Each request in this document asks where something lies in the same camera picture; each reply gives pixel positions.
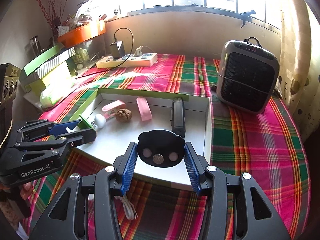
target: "power adapter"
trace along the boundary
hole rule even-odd
[[[110,44],[112,57],[114,59],[122,58],[125,55],[124,46],[122,41],[116,41]]]

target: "pink clip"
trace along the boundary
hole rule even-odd
[[[137,104],[140,111],[142,121],[147,121],[152,119],[152,114],[145,98],[138,97]]]
[[[117,100],[102,108],[102,112],[105,112],[103,116],[108,119],[116,114],[119,109],[125,109],[125,103]]]

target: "white cable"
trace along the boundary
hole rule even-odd
[[[225,76],[222,76],[221,74],[219,74],[219,72],[218,72],[218,75],[221,76],[222,78],[225,78],[225,79],[228,79],[228,80],[230,80],[230,81],[239,83],[239,84],[244,85],[244,86],[246,86],[246,87],[249,87],[249,88],[252,88],[252,89],[254,89],[254,90],[257,90],[257,91],[259,91],[259,92],[261,92],[261,93],[269,94],[269,92],[261,91],[261,90],[259,90],[259,89],[256,89],[256,88],[254,88],[254,87],[252,87],[252,86],[249,86],[249,85],[244,84],[244,83],[242,83],[242,82],[239,82],[239,81],[237,81],[237,80],[233,80],[233,79],[231,79],[231,78],[227,78],[227,77],[225,77]]]
[[[127,219],[134,220],[137,219],[138,214],[134,209],[134,205],[127,199],[126,194],[123,197],[115,196],[115,199],[120,199],[123,205],[124,213]]]
[[[13,120],[12,120],[12,118],[11,118],[11,125],[10,125],[10,127],[9,127],[9,129],[8,129],[7,135],[4,137],[2,143],[0,144],[0,149],[1,149],[2,145],[4,144],[5,140],[7,139],[8,135],[9,135],[9,133],[10,133],[10,131],[11,131],[12,123],[13,123]]]
[[[145,48],[150,49],[148,46],[145,46],[145,45],[142,45],[142,46],[140,46],[140,47],[141,47],[141,48],[145,47]]]

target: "metal screw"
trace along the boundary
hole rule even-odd
[[[70,179],[75,180],[79,178],[79,174],[78,173],[73,173],[70,175]]]
[[[251,174],[245,172],[244,174],[242,174],[242,177],[244,177],[245,179],[251,179]]]
[[[108,166],[105,168],[106,172],[113,172],[115,170],[114,166]]]
[[[217,168],[216,168],[216,166],[209,165],[209,166],[207,167],[207,170],[213,172],[213,171],[216,171]]]

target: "green box edge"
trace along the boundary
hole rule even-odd
[[[44,53],[40,54],[38,57],[34,58],[32,61],[30,61],[27,65],[23,67],[23,69],[21,70],[21,74],[22,74],[21,77],[26,78],[38,67],[40,67],[44,62],[46,62],[48,59],[50,59],[54,55],[57,55],[60,51],[61,51],[60,45],[57,44],[51,49],[48,49]]]

